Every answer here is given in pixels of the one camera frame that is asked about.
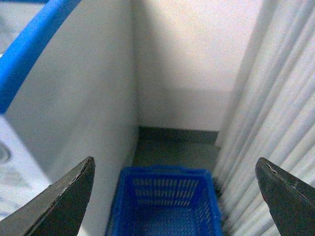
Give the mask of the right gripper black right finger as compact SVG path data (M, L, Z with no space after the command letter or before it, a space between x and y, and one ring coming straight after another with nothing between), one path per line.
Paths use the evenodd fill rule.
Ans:
M315 189L263 157L256 163L255 174L280 235L313 236Z

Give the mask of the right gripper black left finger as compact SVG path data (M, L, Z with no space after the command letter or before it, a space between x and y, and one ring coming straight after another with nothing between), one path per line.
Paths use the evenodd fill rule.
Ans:
M2 236L76 236L95 177L95 160L87 157L26 205L0 222Z

